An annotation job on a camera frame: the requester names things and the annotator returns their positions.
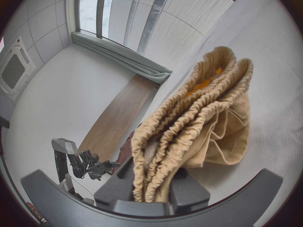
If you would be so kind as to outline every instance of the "robotic arm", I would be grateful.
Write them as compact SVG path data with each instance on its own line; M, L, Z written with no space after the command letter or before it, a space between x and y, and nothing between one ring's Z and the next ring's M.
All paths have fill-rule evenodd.
M88 173L91 179L98 179L100 181L102 175L105 173L111 175L110 171L112 168L120 166L117 162L105 161L100 163L99 156L97 154L92 155L89 150L81 151L78 154L76 144L71 140L53 138L51 145L55 152L59 182L62 182L65 179L65 174L68 173L66 155L73 168L74 176L77 178L84 178L84 175Z

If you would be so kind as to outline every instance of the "orange fabric lining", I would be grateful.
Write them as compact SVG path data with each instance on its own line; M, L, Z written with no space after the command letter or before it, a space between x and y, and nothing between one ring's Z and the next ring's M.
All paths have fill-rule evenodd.
M217 74L217 75L218 75L218 74L221 74L222 71L223 71L223 70L222 70L222 68L220 67L218 70L216 70L216 74ZM189 96L190 94L192 94L192 93L198 91L199 89L205 88L205 87L211 82L211 80L212 80L212 77L211 77L210 79L207 79L206 81L204 81L204 82L201 83L201 84L195 85L193 91L188 92L188 93L184 96L184 98L186 98L186 97Z

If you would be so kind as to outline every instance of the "air vent grille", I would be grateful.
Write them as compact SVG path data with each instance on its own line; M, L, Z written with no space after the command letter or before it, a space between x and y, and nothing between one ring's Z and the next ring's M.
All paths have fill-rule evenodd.
M2 72L2 79L11 89L14 89L24 72L25 67L17 54L13 54Z

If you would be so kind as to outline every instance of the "wooden panel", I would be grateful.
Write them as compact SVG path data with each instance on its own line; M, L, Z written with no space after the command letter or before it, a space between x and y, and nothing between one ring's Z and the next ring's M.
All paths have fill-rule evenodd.
M157 84L135 75L101 114L78 151L89 149L99 161L109 160Z

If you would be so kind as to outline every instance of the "white cloth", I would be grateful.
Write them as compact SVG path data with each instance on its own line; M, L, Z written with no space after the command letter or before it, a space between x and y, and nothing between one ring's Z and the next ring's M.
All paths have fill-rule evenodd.
M254 225L259 227L283 204L303 169L303 39L279 0L236 0L160 87L143 120L177 92L196 62L216 46L228 46L237 59L250 58L254 63L248 90L249 146L237 165L205 163L192 174L205 177L209 204L231 195L263 168L282 176L278 194Z

